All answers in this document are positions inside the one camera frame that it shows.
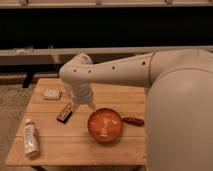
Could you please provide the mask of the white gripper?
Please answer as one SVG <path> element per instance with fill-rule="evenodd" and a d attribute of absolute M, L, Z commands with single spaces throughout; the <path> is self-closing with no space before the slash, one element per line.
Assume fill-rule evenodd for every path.
<path fill-rule="evenodd" d="M 76 105 L 88 104 L 88 107 L 95 112 L 96 105 L 93 101 L 93 91 L 89 84 L 68 84 L 63 83 L 65 92 L 71 97 L 72 101 Z"/>

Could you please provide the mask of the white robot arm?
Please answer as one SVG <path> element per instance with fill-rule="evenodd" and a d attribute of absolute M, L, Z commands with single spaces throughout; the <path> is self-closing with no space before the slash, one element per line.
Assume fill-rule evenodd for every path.
<path fill-rule="evenodd" d="M 77 104 L 92 83 L 144 87 L 148 171 L 213 171 L 213 52 L 158 51 L 95 64 L 78 54 L 59 72 Z"/>

